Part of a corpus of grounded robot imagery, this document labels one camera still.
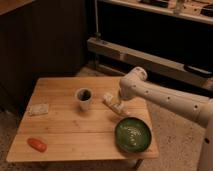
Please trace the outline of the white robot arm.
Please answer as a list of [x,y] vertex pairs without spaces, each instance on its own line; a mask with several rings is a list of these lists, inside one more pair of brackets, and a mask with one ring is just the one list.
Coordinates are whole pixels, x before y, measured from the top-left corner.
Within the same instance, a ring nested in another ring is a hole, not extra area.
[[197,171],[213,171],[213,98],[174,90],[146,81],[142,67],[135,67],[119,81],[122,101],[144,98],[205,129]]

